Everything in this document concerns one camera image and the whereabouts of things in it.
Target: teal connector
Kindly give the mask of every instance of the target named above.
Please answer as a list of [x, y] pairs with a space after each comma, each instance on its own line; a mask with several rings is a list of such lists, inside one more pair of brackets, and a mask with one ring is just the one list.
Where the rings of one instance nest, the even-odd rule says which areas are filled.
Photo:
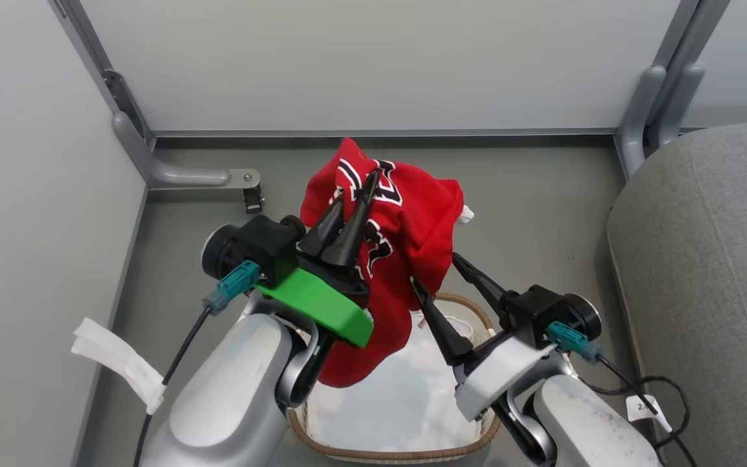
[[258, 264], [249, 259], [243, 261], [236, 269], [232, 269], [223, 279], [220, 279], [215, 291], [204, 298], [204, 307], [211, 308], [211, 315], [219, 315], [232, 299], [255, 287], [260, 277]]
[[598, 356], [604, 355], [601, 346], [593, 344], [584, 334], [570, 328], [563, 322], [554, 321], [546, 328], [546, 337], [549, 342], [564, 349], [565, 351], [575, 352], [584, 360], [595, 365], [599, 362]]

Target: black cable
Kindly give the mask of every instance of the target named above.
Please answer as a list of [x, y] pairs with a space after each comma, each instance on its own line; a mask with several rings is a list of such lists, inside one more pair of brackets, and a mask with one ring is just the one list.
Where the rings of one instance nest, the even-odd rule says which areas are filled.
[[140, 437], [137, 438], [137, 450], [134, 452], [134, 467], [139, 467], [140, 457], [143, 455], [143, 444], [146, 442], [146, 433], [148, 433], [148, 424], [152, 422], [152, 416], [146, 414], [143, 419], [143, 428], [140, 429]]
[[[192, 331], [189, 331], [189, 334], [187, 335], [186, 339], [184, 339], [184, 345], [180, 346], [180, 350], [178, 350], [178, 355], [174, 356], [174, 360], [172, 360], [172, 366], [169, 367], [169, 371], [166, 372], [166, 376], [163, 377], [163, 382], [161, 384], [166, 385], [169, 384], [169, 380], [172, 379], [172, 375], [174, 375], [174, 371], [178, 369], [178, 363], [180, 363], [181, 359], [184, 358], [184, 354], [186, 353], [187, 349], [189, 349], [189, 344], [192, 343], [192, 340], [195, 339], [195, 335], [198, 334], [198, 331], [201, 329], [201, 326], [204, 325], [204, 321], [207, 320], [207, 317], [209, 314], [213, 311], [213, 308], [209, 305], [204, 308], [203, 311], [201, 311], [201, 316], [198, 317], [198, 321], [195, 322], [195, 325], [192, 326]], [[137, 439], [137, 450], [134, 452], [134, 467], [140, 467], [140, 457], [143, 455], [143, 444], [146, 442], [146, 434], [148, 433], [148, 425], [152, 423], [152, 416], [150, 414], [146, 414], [146, 418], [143, 419], [143, 427], [140, 428], [140, 437]]]
[[[644, 378], [641, 378], [639, 381], [635, 382], [635, 385], [637, 387], [642, 387], [643, 385], [646, 385], [649, 382], [653, 381], [660, 381], [669, 384], [673, 389], [675, 389], [677, 392], [679, 392], [679, 397], [682, 399], [682, 406], [685, 408], [685, 414], [682, 416], [682, 424], [679, 425], [679, 428], [677, 428], [674, 433], [677, 435], [681, 435], [685, 428], [687, 428], [688, 423], [691, 422], [691, 404], [688, 402], [687, 395], [685, 395], [685, 391], [682, 390], [682, 387], [679, 386], [679, 384], [676, 384], [675, 381], [673, 381], [670, 378], [667, 378], [666, 376], [645, 376]], [[594, 392], [605, 395], [605, 396], [620, 396], [623, 394], [626, 394], [628, 392], [631, 392], [632, 389], [629, 387], [620, 387], [619, 389], [604, 389], [601, 387], [596, 387], [596, 385], [591, 385], [587, 383], [587, 381], [584, 381], [581, 379], [581, 382], [583, 382], [585, 385], [590, 387]], [[666, 446], [666, 444], [669, 444], [673, 441], [672, 435], [667, 435], [667, 438], [664, 438], [661, 441], [658, 441], [658, 443], [653, 444], [653, 449], [659, 449], [662, 446]]]
[[[647, 401], [647, 398], [644, 396], [643, 391], [639, 390], [635, 385], [630, 381], [630, 379], [626, 378], [625, 375], [622, 375], [622, 373], [616, 369], [616, 367], [613, 366], [613, 364], [610, 363], [609, 360], [604, 358], [603, 355], [598, 354], [596, 355], [596, 359], [600, 361], [600, 363], [604, 364], [604, 366], [607, 366], [607, 369], [610, 370], [610, 372], [613, 372], [615, 376], [618, 376], [619, 379], [624, 381], [625, 384], [628, 385], [628, 388], [635, 393], [636, 396], [643, 402], [644, 405], [646, 405], [647, 410], [651, 411], [652, 414], [658, 414], [659, 412], [656, 410], [656, 408], [650, 403], [650, 401]], [[677, 446], [679, 446], [679, 449], [682, 450], [682, 454], [685, 455], [685, 458], [688, 461], [688, 464], [690, 464], [693, 467], [696, 467], [696, 461], [694, 461], [693, 456], [691, 455], [691, 452], [685, 447], [685, 444], [682, 443], [682, 440], [679, 439], [679, 434], [676, 434], [675, 431], [670, 432], [670, 437], [673, 438], [673, 443], [676, 443]]]

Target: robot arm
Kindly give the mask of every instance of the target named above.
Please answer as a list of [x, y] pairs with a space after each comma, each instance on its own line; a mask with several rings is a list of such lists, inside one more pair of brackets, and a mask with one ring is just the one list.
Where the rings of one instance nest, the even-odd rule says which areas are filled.
[[287, 410], [306, 400], [335, 340], [364, 348], [373, 331], [362, 311], [368, 287], [355, 264], [378, 184], [379, 171], [371, 172], [347, 222], [340, 198], [308, 232], [295, 216], [281, 222], [256, 216], [211, 234], [202, 268], [219, 286], [204, 304], [217, 315], [243, 292], [230, 284], [239, 283], [233, 279], [245, 262], [258, 266], [252, 284], [258, 293], [178, 395], [143, 467], [270, 462], [287, 429]]
[[[590, 340], [599, 336], [601, 319], [588, 301], [537, 285], [523, 294], [505, 291], [459, 254], [453, 263], [489, 302], [502, 328], [472, 348], [414, 280], [423, 315], [454, 368], [457, 407], [466, 419], [492, 409], [536, 465], [659, 465], [646, 438], [577, 378], [567, 354], [551, 342], [555, 326]], [[518, 338], [528, 329], [534, 346]], [[598, 346], [587, 348], [596, 352]], [[516, 401], [527, 393], [521, 410]]]

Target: gray fabric seat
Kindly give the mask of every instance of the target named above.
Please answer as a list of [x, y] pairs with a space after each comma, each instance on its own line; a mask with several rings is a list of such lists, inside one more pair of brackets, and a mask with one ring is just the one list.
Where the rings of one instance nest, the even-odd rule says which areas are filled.
[[[641, 375], [691, 399], [682, 440], [699, 465], [747, 466], [747, 125], [656, 151], [617, 199], [608, 239]], [[675, 391], [656, 385], [671, 425]], [[675, 444], [671, 465], [685, 465]]]

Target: label sticker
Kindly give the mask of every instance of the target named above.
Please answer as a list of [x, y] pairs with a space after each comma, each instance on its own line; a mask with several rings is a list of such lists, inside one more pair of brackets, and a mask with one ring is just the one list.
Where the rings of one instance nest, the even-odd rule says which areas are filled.
[[645, 398], [648, 402], [650, 402], [653, 405], [653, 408], [656, 409], [656, 412], [658, 414], [653, 414], [652, 411], [650, 411], [650, 408], [647, 407], [647, 405], [639, 399], [638, 396], [630, 396], [626, 400], [626, 404], [628, 404], [628, 420], [631, 422], [635, 422], [636, 420], [642, 420], [646, 418], [655, 418], [657, 422], [659, 422], [659, 425], [668, 433], [673, 431], [673, 428], [670, 427], [670, 425], [667, 423], [667, 419], [665, 419], [665, 414], [661, 412], [661, 408], [659, 407], [659, 403], [656, 401], [656, 397], [653, 397], [649, 394], [645, 395]]

